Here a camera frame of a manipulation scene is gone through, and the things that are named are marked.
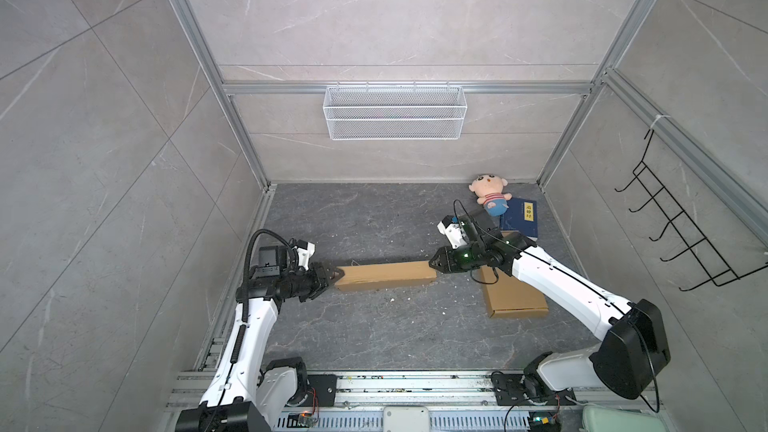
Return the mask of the plush doll striped shirt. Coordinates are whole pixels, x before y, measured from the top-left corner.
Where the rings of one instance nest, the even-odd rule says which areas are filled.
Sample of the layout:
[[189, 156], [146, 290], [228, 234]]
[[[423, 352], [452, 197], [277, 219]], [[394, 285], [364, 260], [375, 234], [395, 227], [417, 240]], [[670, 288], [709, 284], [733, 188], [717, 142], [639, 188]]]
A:
[[477, 176], [468, 188], [476, 195], [477, 203], [491, 217], [500, 217], [508, 210], [508, 201], [512, 199], [512, 194], [504, 191], [507, 185], [508, 181], [505, 178], [493, 174], [482, 174]]

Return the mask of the brown cardboard sheet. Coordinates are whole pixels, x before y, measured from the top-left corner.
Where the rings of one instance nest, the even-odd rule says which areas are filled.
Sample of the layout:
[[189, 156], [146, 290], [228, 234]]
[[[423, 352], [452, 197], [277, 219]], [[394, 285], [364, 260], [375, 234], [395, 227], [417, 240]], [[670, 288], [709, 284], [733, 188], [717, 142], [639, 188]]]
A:
[[427, 261], [346, 266], [341, 270], [344, 276], [335, 287], [342, 292], [415, 287], [437, 279], [437, 272]]

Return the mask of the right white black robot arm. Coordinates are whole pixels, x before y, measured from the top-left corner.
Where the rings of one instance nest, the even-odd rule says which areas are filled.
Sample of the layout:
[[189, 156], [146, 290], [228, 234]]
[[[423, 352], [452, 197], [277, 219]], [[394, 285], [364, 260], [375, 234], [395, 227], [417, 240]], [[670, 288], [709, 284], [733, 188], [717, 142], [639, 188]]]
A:
[[656, 305], [645, 299], [632, 302], [595, 285], [519, 232], [504, 235], [468, 216], [447, 216], [437, 228], [449, 243], [430, 259], [432, 269], [453, 274], [488, 267], [504, 273], [543, 293], [597, 339], [591, 348], [543, 353], [529, 363], [521, 378], [527, 399], [542, 401], [567, 389], [603, 386], [634, 400], [657, 385], [671, 353]]

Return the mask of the white electrical box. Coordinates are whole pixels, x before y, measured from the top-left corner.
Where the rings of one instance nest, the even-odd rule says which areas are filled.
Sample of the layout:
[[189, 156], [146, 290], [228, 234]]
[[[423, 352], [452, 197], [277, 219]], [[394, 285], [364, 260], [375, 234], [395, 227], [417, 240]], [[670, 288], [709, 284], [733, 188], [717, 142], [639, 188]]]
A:
[[383, 432], [430, 432], [430, 411], [423, 406], [392, 406], [382, 410]]

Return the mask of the pale green container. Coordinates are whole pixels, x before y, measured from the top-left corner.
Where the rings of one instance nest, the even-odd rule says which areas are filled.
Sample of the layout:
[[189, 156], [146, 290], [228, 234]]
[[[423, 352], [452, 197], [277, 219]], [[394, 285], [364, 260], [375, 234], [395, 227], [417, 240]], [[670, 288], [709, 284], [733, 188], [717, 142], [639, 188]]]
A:
[[582, 411], [580, 430], [588, 432], [665, 432], [667, 428], [660, 419], [650, 415], [587, 405]]

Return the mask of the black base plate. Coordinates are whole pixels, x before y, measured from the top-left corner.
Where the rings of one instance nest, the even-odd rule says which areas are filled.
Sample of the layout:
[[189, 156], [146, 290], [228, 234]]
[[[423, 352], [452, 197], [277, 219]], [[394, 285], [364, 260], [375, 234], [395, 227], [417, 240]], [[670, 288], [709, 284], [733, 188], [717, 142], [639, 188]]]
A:
[[307, 384], [299, 388], [286, 403], [287, 407], [333, 407], [339, 377], [335, 374], [309, 374]]
[[499, 406], [556, 406], [576, 399], [571, 389], [553, 391], [535, 374], [493, 371], [489, 380]]

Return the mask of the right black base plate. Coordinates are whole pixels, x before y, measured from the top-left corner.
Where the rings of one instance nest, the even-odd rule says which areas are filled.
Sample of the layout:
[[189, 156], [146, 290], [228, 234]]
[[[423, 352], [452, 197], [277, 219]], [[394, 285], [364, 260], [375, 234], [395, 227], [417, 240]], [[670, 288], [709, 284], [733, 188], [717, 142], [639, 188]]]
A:
[[571, 389], [553, 391], [535, 374], [493, 371], [489, 380], [499, 406], [556, 406], [576, 399]]

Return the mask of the aluminium mounting rail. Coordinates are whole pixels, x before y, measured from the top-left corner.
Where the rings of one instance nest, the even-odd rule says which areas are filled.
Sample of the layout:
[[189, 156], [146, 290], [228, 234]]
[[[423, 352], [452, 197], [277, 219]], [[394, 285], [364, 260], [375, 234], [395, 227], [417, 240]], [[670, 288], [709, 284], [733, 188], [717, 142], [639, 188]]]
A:
[[[486, 370], [427, 371], [311, 371], [309, 374], [335, 374], [339, 377], [333, 407], [351, 409], [362, 406], [429, 405], [456, 407], [502, 407], [496, 403]], [[605, 388], [571, 389], [575, 400], [556, 406], [532, 406], [554, 409], [600, 405], [624, 410], [649, 412], [657, 406], [652, 388], [640, 399], [628, 400]]]

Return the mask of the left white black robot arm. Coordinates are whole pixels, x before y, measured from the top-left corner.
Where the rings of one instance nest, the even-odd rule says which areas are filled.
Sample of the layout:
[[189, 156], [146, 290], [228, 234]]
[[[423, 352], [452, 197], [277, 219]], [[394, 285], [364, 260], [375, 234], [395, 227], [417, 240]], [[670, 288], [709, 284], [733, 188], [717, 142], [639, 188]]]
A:
[[287, 406], [316, 409], [319, 399], [300, 357], [263, 364], [267, 340], [284, 302], [313, 300], [344, 272], [311, 261], [315, 245], [290, 241], [246, 256], [233, 330], [200, 403], [183, 410], [176, 431], [270, 431]]

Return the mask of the dark blue book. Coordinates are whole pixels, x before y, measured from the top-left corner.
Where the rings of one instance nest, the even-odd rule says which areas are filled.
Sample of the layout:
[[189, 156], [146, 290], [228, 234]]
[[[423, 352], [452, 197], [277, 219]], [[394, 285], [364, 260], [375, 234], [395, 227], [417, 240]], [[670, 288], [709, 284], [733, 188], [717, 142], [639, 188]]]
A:
[[513, 197], [507, 201], [507, 210], [500, 217], [502, 232], [519, 232], [530, 239], [538, 240], [538, 204], [535, 200]]

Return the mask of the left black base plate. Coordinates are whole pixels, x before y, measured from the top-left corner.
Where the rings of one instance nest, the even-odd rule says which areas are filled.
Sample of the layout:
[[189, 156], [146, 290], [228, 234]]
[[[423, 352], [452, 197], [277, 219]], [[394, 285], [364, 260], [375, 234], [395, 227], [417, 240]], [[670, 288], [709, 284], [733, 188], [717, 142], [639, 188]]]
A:
[[333, 407], [339, 377], [335, 374], [309, 374], [307, 384], [299, 388], [286, 403], [287, 407]]

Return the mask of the brown cardboard box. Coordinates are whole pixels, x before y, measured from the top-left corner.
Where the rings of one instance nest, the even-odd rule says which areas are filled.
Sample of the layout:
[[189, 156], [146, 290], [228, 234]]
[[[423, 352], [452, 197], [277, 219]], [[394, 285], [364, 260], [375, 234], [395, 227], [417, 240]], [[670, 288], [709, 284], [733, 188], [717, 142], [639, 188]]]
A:
[[541, 318], [549, 314], [545, 296], [532, 286], [489, 267], [480, 269], [488, 316], [492, 319]]

